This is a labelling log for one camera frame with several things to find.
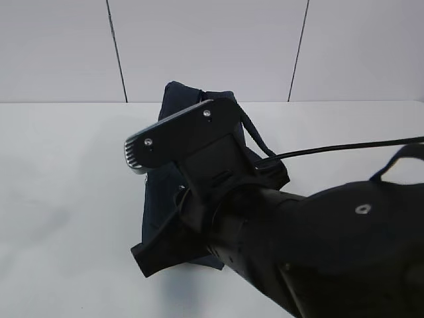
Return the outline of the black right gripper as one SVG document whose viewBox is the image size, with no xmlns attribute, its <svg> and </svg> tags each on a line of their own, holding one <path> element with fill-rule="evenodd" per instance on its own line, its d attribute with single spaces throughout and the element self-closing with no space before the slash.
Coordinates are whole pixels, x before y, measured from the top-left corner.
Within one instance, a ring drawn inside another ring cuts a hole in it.
<svg viewBox="0 0 424 318">
<path fill-rule="evenodd" d="M 143 276 L 148 278 L 162 270 L 192 264 L 209 256 L 230 268 L 232 225 L 225 200 L 231 192 L 229 185 L 212 189 L 205 197 L 194 194 L 191 189 L 185 190 L 176 210 L 153 239 L 131 248 Z"/>
</svg>

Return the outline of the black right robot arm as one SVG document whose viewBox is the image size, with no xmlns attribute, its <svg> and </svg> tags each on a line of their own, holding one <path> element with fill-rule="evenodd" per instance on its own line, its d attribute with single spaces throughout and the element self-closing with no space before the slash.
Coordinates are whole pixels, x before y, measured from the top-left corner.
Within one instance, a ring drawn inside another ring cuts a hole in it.
<svg viewBox="0 0 424 318">
<path fill-rule="evenodd" d="M 216 256 L 295 317 L 423 316 L 423 186 L 354 182 L 310 197 L 244 185 L 186 195 L 147 244 L 145 276 Z"/>
</svg>

